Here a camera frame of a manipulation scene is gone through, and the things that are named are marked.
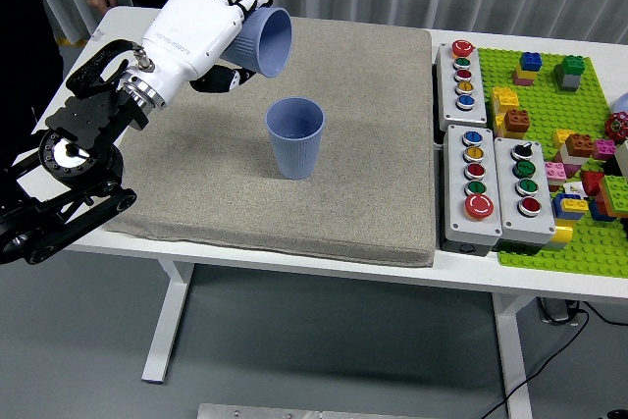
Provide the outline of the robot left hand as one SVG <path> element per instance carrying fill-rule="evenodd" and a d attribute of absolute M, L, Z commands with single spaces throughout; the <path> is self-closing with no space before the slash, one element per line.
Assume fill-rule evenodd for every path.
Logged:
<path fill-rule="evenodd" d="M 141 42 L 150 64 L 133 74 L 162 108 L 186 82 L 210 93 L 228 92 L 251 77 L 244 68 L 212 68 L 243 28 L 244 21 L 272 0 L 168 0 Z"/>

